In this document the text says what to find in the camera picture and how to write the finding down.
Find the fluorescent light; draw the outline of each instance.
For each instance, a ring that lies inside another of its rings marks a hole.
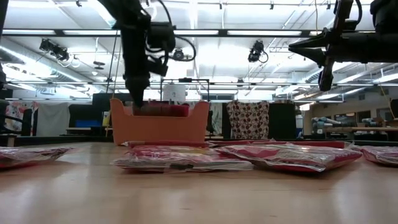
[[[218,30],[175,30],[175,35],[218,35]]]
[[[84,85],[88,84],[88,82],[54,82],[54,84],[59,84],[59,85],[66,85],[66,84],[73,84],[73,85]]]
[[[380,86],[397,87],[398,83],[383,83]]]
[[[12,84],[48,84],[48,82],[38,82],[38,81],[11,81]]]
[[[227,32],[228,35],[278,35],[278,36],[290,36],[290,35],[301,35],[301,31],[290,31],[290,30],[230,30]]]
[[[3,34],[14,35],[14,34],[26,34],[26,35],[55,35],[54,30],[19,30],[19,29],[4,29]]]
[[[318,103],[344,103],[343,100],[321,100]]]
[[[373,84],[362,84],[362,83],[338,83],[337,86],[373,86]]]
[[[330,98],[336,97],[338,95],[339,94],[336,94],[336,93],[334,93],[334,94],[325,94],[325,95],[322,95],[322,96],[318,96],[317,99],[325,100],[325,99],[330,99]]]
[[[381,78],[378,78],[377,80],[374,80],[373,83],[382,83],[382,82],[388,82],[391,80],[395,80],[398,78],[398,73],[393,74],[393,75],[384,75]]]
[[[321,33],[322,33],[322,30],[318,30],[318,32],[316,32],[316,31],[311,31],[311,32],[310,32],[310,35],[314,36],[314,35],[318,35],[318,34],[321,34]]]
[[[307,104],[301,105],[300,106],[300,111],[309,111],[311,105],[313,105],[313,104],[315,104],[315,103],[313,102],[313,103],[307,103]]]
[[[364,89],[365,89],[365,87],[364,87],[364,88],[357,88],[357,89],[355,89],[355,90],[350,90],[350,91],[348,91],[348,92],[346,92],[346,93],[344,93],[344,94],[345,94],[345,95],[350,95],[350,94],[356,93],[356,92],[361,91],[361,90],[364,90]]]
[[[116,35],[118,30],[64,30],[65,35]]]
[[[355,80],[355,79],[357,79],[357,78],[359,78],[359,77],[361,77],[361,76],[363,76],[363,75],[360,75],[360,74],[352,75],[352,76],[350,76],[350,77],[347,77],[347,78],[344,78],[344,79],[338,81],[337,83],[351,82],[351,81],[353,81],[353,80]]]

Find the hanging cloth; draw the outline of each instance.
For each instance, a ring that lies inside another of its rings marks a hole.
[[[227,110],[233,138],[268,138],[268,102],[240,103],[232,101],[227,104]]]

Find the wooden tabletop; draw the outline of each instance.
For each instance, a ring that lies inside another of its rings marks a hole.
[[[0,223],[397,223],[398,169],[360,159],[323,175],[273,171],[128,174],[126,148],[0,172]]]

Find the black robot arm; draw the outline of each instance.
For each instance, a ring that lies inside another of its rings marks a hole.
[[[99,0],[99,2],[116,19],[113,28],[119,29],[121,33],[125,66],[123,78],[134,104],[141,107],[144,90],[149,86],[149,72],[163,77],[167,73],[169,52],[175,48],[171,19],[169,17],[167,22],[151,22],[150,15],[142,8],[139,0]],[[146,50],[164,51],[165,54],[161,58],[156,58],[148,56]]]
[[[289,45],[291,52],[307,57],[323,67],[318,84],[321,91],[328,91],[333,81],[334,62],[398,62],[398,0],[375,0],[371,4],[375,32],[356,32],[362,18],[359,7],[357,21],[347,20],[354,0],[337,0],[335,21],[331,29],[321,34]]]

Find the plastic bag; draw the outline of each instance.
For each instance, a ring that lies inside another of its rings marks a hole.
[[[300,146],[322,146],[344,149],[350,145],[343,141],[275,141],[271,140],[238,140],[238,141],[207,141],[214,146],[235,146],[235,145],[268,145],[268,144],[295,144]]]
[[[44,161],[54,161],[70,152],[73,147],[19,148],[0,147],[0,169],[30,166]]]
[[[155,172],[253,169],[250,162],[190,146],[135,146],[112,164],[123,169]]]
[[[215,149],[262,167],[300,172],[322,172],[353,162],[360,152],[333,147],[293,144],[225,146]]]
[[[389,146],[355,146],[365,159],[389,166],[398,166],[398,147]]]

